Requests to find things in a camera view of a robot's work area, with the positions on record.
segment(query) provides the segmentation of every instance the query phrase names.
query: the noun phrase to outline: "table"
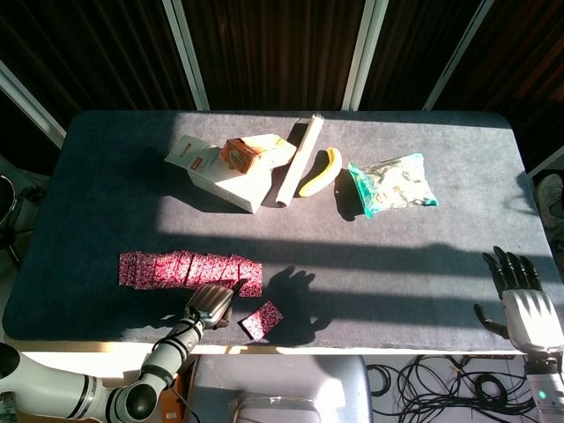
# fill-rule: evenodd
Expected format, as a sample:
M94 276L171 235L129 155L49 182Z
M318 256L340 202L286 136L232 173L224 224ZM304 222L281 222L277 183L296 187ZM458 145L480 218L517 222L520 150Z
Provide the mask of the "table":
M309 113L86 112L64 143L23 268L4 313L20 347L74 341L148 345L163 337L191 292L117 285L118 255L189 249L263 263L264 297L237 299L239 321L267 300L285 320L250 342L235 323L203 345L400 348L507 352L472 306L502 320L480 254L493 245L528 256L564 315L564 289L538 218L513 132L471 112L326 112L317 148L361 165L425 156L439 207L367 219L345 171L334 189L279 209L274 189L248 214L164 162L182 135L216 145L276 133L299 142ZM322 155L313 155L322 166ZM280 184L285 169L273 175ZM22 341L33 341L31 344Z

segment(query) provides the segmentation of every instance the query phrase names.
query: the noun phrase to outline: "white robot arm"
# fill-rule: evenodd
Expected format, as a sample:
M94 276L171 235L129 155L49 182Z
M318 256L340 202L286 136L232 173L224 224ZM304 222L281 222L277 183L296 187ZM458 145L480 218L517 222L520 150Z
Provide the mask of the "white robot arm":
M486 318L478 304L474 304L476 316L486 329L509 339L517 350L527 354L525 374L541 420L562 422L564 335L554 305L527 257L505 253L499 247L493 247L493 251L499 265L489 254L482 256L492 272L507 326Z
M231 300L245 282L242 279L233 289L200 287L184 317L155 344L138 381L129 386L109 389L100 378L42 366L0 343L0 392L14 392L18 408L29 414L107 423L146 420L204 330L226 326Z

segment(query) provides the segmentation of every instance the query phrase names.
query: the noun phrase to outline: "banana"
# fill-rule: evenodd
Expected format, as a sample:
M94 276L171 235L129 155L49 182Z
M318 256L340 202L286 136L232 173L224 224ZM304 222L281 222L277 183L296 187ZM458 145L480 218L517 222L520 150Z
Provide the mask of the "banana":
M317 194L337 178L343 166L341 153L336 148L330 147L327 149L327 155L329 156L329 165L318 176L301 187L298 193L300 197L310 197Z

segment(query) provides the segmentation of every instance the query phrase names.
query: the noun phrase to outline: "clear plastic packaging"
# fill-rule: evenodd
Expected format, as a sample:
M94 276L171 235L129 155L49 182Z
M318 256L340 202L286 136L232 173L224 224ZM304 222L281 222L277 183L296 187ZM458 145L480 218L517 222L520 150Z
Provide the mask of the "clear plastic packaging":
M439 205L425 179L420 152L364 167L351 162L348 168L369 218L388 209Z

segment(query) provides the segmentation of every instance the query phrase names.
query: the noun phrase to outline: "humanoid robot hand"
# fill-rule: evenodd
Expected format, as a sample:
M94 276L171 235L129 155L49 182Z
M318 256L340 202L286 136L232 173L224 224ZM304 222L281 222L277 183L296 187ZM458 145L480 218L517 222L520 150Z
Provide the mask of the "humanoid robot hand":
M499 247L493 247L493 251L499 263L487 253L482 257L492 272L507 326L488 319L483 308L474 304L480 322L491 332L509 339L523 353L551 354L560 351L564 346L562 328L534 265L527 257L506 253Z
M188 301L184 314L197 313L205 330L225 328L231 318L231 301L248 281L241 279L231 289L211 284L200 287Z

